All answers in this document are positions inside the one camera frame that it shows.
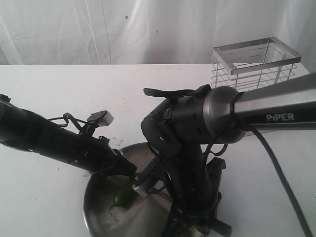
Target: white backdrop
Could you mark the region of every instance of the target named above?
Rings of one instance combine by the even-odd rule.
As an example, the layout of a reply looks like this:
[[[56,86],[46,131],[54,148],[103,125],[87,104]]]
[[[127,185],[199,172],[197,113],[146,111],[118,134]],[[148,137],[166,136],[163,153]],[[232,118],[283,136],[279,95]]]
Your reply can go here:
[[[314,0],[0,0],[0,64],[210,63],[276,36],[316,71]]]

